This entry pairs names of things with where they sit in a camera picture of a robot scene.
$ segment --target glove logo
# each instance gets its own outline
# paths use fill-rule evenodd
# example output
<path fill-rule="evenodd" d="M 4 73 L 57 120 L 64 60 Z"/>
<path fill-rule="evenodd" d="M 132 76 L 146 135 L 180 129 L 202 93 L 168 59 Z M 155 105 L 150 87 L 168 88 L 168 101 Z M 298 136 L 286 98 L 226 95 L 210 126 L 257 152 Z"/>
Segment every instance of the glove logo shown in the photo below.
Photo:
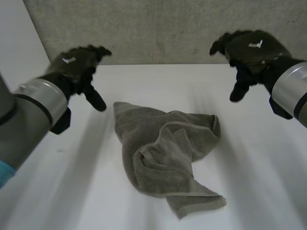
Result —
<path fill-rule="evenodd" d="M 76 59 L 75 59 L 75 57 L 72 57 L 72 58 L 70 58 L 70 59 L 64 59 L 64 58 L 62 58 L 62 60 L 63 60 L 66 64 L 68 64 L 68 63 L 70 63 L 70 62 L 75 61 Z"/>
<path fill-rule="evenodd" d="M 262 41 L 263 41 L 263 40 L 261 40 L 261 41 L 260 41 L 259 43 L 257 43 L 257 44 L 252 44 L 252 43 L 250 43 L 248 46 L 249 46 L 249 47 L 258 47 L 258 48 L 261 48 Z"/>

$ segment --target white tabletop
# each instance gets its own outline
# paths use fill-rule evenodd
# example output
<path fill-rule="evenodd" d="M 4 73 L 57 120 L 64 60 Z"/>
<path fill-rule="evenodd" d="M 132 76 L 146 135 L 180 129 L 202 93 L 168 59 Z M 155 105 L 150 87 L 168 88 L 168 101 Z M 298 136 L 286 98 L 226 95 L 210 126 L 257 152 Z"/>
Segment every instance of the white tabletop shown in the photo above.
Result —
<path fill-rule="evenodd" d="M 84 96 L 72 98 L 71 127 L 48 134 L 0 192 L 0 229 L 307 228 L 307 129 L 274 115 L 264 87 L 231 103 L 234 83 L 228 65 L 100 66 L 94 86 L 108 110 L 99 113 Z M 165 199 L 137 192 L 114 132 L 115 101 L 218 115 L 222 138 L 193 171 L 227 205 L 178 220 Z"/>

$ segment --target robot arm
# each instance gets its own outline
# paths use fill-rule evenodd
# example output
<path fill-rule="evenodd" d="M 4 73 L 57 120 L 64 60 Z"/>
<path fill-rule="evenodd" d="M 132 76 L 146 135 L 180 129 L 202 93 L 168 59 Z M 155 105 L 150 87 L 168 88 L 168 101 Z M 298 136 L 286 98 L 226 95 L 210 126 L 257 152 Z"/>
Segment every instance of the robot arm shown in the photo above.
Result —
<path fill-rule="evenodd" d="M 84 93 L 95 109 L 106 109 L 91 85 L 96 65 L 106 55 L 111 52 L 93 46 L 62 53 L 45 76 L 22 84 L 13 94 L 0 76 L 0 188 L 48 131 L 59 134 L 69 127 L 70 96 Z"/>
<path fill-rule="evenodd" d="M 225 33 L 213 43 L 210 55 L 216 52 L 237 69 L 232 102 L 242 100 L 250 86 L 263 84 L 275 114 L 295 117 L 307 127 L 307 62 L 292 58 L 275 37 L 261 30 Z"/>
<path fill-rule="evenodd" d="M 307 127 L 307 62 L 290 67 L 278 78 L 272 99 Z"/>

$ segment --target gray towel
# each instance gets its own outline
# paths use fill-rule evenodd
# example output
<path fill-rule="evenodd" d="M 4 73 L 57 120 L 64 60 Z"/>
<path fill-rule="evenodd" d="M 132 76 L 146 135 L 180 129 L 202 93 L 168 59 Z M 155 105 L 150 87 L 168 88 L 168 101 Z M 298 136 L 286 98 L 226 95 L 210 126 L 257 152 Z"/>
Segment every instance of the gray towel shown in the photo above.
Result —
<path fill-rule="evenodd" d="M 217 116 L 165 113 L 123 102 L 114 103 L 114 114 L 125 171 L 138 191 L 166 196 L 178 218 L 226 205 L 221 195 L 194 180 L 191 165 L 219 141 Z"/>

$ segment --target black glove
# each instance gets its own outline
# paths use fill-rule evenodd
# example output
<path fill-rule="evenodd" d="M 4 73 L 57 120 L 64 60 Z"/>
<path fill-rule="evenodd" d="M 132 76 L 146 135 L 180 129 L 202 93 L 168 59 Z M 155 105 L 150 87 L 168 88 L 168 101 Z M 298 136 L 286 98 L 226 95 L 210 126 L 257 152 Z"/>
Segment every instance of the black glove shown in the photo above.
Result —
<path fill-rule="evenodd" d="M 264 84 L 271 94 L 277 79 L 288 68 L 302 62 L 291 58 L 289 51 L 276 38 L 260 30 L 226 33 L 213 43 L 210 55 L 217 51 L 237 69 L 236 83 L 230 94 L 232 102 L 242 100 L 249 87 L 258 83 Z M 272 98 L 270 104 L 277 115 L 292 118 Z"/>
<path fill-rule="evenodd" d="M 54 83 L 65 94 L 67 101 L 75 93 L 84 93 L 87 101 L 98 111 L 106 110 L 106 103 L 91 85 L 97 64 L 103 56 L 112 55 L 104 47 L 79 47 L 59 54 L 46 70 L 46 75 L 41 77 Z M 66 113 L 51 129 L 59 134 L 70 126 L 71 111 Z"/>

